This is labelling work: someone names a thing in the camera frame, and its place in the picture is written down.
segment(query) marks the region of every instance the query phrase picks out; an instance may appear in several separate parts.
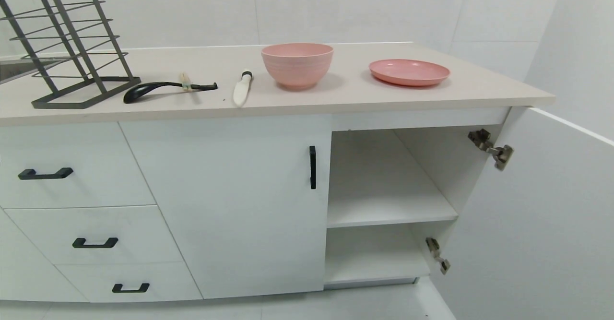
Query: knife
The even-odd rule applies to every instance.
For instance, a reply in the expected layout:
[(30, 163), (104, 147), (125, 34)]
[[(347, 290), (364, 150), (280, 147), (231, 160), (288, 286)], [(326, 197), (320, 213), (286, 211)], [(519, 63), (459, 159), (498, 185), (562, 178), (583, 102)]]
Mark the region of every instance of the knife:
[(233, 93), (232, 99), (233, 102), (235, 102), (235, 106), (238, 108), (242, 107), (248, 99), (249, 86), (252, 79), (254, 79), (252, 72), (246, 69), (241, 74), (241, 81), (235, 85), (235, 92)]

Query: beige countertop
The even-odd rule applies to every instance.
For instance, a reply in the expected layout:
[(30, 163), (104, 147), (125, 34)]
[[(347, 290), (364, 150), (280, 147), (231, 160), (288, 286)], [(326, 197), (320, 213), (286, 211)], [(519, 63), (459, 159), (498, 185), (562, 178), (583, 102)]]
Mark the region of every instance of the beige countertop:
[[(134, 75), (142, 82), (177, 82), (188, 73), (196, 84), (217, 82), (219, 89), (183, 93), (178, 87), (159, 88), (134, 104), (124, 104), (123, 93), (84, 110), (32, 108), (31, 101), (50, 94), (40, 78), (29, 75), (0, 85), (0, 126), (50, 125), (138, 119), (194, 119), (200, 117), (247, 117), (291, 114), (336, 114), (510, 106), (543, 106), (554, 95), (504, 77), (450, 55), (414, 43), (335, 44), (331, 70), (314, 88), (294, 92), (283, 90), (268, 75), (262, 62), (261, 46), (187, 47), (129, 50), (127, 57)], [(106, 55), (93, 56), (97, 65)], [(427, 88), (403, 88), (371, 77), (370, 62), (378, 59), (420, 59), (441, 64), (451, 71), (442, 84)], [(243, 108), (232, 103), (232, 91), (244, 69), (254, 74), (248, 101)], [(76, 75), (74, 64), (66, 62), (51, 75)], [(101, 75), (125, 75), (121, 64), (104, 68)], [(58, 79), (63, 88), (75, 79)], [(85, 88), (59, 101), (84, 101), (97, 89)]]

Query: drawer handle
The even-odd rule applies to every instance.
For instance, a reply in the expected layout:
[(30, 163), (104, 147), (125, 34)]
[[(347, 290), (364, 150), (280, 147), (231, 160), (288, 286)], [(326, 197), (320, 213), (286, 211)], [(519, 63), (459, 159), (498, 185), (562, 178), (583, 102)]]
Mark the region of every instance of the drawer handle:
[(18, 176), (19, 180), (57, 180), (59, 178), (67, 178), (72, 174), (72, 167), (63, 167), (55, 174), (36, 174), (34, 169), (25, 169)]
[(72, 243), (73, 248), (113, 248), (119, 239), (117, 237), (109, 237), (105, 244), (85, 244), (85, 238), (79, 237)]
[(142, 294), (149, 289), (149, 283), (141, 284), (138, 290), (122, 290), (121, 288), (123, 288), (123, 284), (115, 284), (112, 291), (114, 294)]
[(309, 146), (309, 158), (311, 159), (311, 189), (316, 189), (316, 147)]

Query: metal hinge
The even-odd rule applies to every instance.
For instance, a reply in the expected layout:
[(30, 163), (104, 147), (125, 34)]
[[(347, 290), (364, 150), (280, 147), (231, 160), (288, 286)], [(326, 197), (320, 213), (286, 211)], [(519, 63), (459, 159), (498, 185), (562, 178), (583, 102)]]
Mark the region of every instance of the metal hinge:
[(469, 132), (469, 139), (478, 147), (478, 149), (484, 151), (487, 154), (492, 154), (495, 160), (495, 167), (500, 171), (505, 169), (507, 162), (514, 153), (514, 149), (505, 145), (504, 147), (494, 147), (494, 144), (489, 140), (491, 134), (488, 130), (476, 130)]
[(432, 237), (428, 237), (426, 239), (426, 244), (428, 246), (428, 250), (430, 250), (430, 254), (432, 254), (433, 258), (439, 263), (439, 265), (441, 265), (441, 273), (445, 276), (450, 269), (450, 261), (441, 257), (439, 242)]

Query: dish rack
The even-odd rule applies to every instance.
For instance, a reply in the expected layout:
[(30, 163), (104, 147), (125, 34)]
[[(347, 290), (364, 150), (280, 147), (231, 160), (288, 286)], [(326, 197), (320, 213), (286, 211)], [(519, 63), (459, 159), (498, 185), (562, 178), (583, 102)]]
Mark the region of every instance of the dish rack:
[[(44, 79), (47, 86), (51, 90), (51, 94), (45, 95), (32, 102), (34, 108), (59, 108), (59, 109), (83, 109), (89, 108), (94, 104), (97, 104), (113, 95), (121, 93), (136, 84), (141, 82), (139, 77), (134, 77), (125, 56), (128, 53), (121, 51), (117, 38), (119, 36), (113, 34), (109, 22), (112, 19), (108, 19), (103, 12), (101, 3), (105, 1), (100, 0), (88, 0), (75, 3), (63, 3), (62, 0), (40, 0), (42, 7), (29, 10), (26, 12), (13, 13), (9, 8), (6, 0), (0, 0), (0, 8), (4, 12), (5, 17), (0, 21), (9, 21), (13, 28), (16, 37), (10, 40), (19, 41), (26, 50), (28, 55), (22, 57), (22, 59), (31, 60), (37, 73), (33, 77), (39, 77)], [(71, 20), (68, 12), (79, 10), (85, 7), (94, 7), (98, 12), (98, 18), (86, 19), (86, 20)], [(20, 25), (21, 20), (26, 19), (49, 19), (50, 25), (42, 29), (37, 29), (31, 32), (24, 32)], [(84, 24), (84, 27), (75, 27), (75, 23)], [(80, 33), (88, 31), (92, 27), (102, 26), (105, 28), (106, 34), (98, 34), (94, 36), (80, 36)], [(54, 36), (40, 36), (41, 32), (52, 32), (57, 35)], [(94, 46), (86, 47), (83, 44), (85, 38), (104, 38), (102, 42), (96, 43)], [(42, 49), (35, 50), (32, 42), (34, 40), (59, 40), (57, 43), (43, 47)], [(112, 51), (96, 51), (97, 47), (101, 47), (107, 43), (112, 45)], [(68, 56), (41, 56), (40, 53), (49, 51), (53, 47), (63, 45)], [(95, 66), (92, 62), (92, 55), (114, 55), (116, 57), (104, 63), (101, 66)], [(98, 73), (103, 67), (109, 66), (113, 62), (120, 61), (123, 69), (126, 73), (125, 76), (118, 77), (101, 77)], [(79, 75), (49, 75), (49, 70), (53, 67), (59, 66), (65, 62), (73, 62)], [(71, 84), (63, 89), (58, 89), (54, 79), (70, 78), (70, 79), (82, 79), (80, 82)], [(123, 82), (117, 87), (107, 89), (105, 82)], [(95, 84), (100, 92), (99, 95), (87, 99), (83, 102), (53, 102), (53, 100), (67, 95), (79, 89), (83, 89), (87, 86)]]

